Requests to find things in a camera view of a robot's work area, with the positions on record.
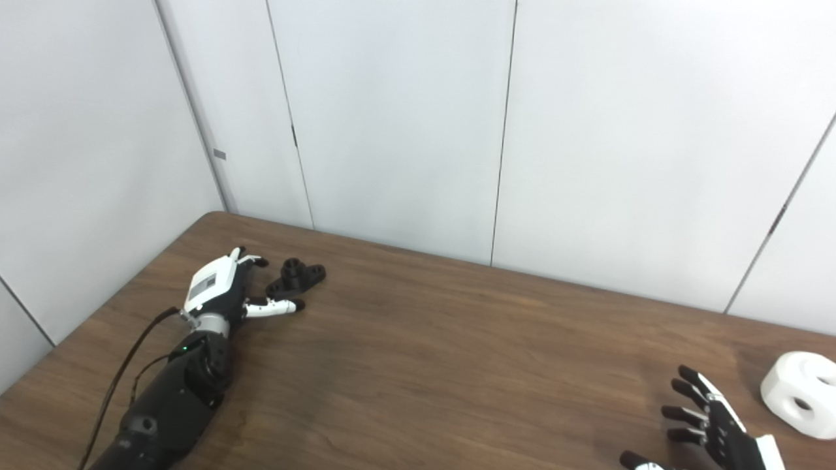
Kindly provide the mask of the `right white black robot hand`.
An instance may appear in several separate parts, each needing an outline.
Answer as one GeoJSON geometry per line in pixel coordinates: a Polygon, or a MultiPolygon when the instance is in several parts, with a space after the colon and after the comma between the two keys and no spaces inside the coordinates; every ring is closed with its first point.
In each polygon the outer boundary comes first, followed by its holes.
{"type": "Polygon", "coordinates": [[[698,410],[661,407],[667,420],[686,424],[667,430],[671,443],[701,447],[722,469],[784,469],[785,463],[773,435],[753,437],[723,393],[700,372],[686,365],[677,369],[672,389],[692,400],[698,410]]]}

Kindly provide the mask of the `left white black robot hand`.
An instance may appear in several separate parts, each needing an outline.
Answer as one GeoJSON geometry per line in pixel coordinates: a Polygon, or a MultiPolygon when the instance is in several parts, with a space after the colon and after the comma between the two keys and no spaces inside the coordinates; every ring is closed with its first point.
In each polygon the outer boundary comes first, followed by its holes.
{"type": "Polygon", "coordinates": [[[183,315],[193,322],[207,315],[217,315],[229,324],[242,319],[289,315],[305,308],[302,300],[251,300],[247,295],[252,268],[265,268],[267,259],[244,254],[245,247],[236,247],[229,254],[204,265],[192,277],[186,294],[183,315]]]}

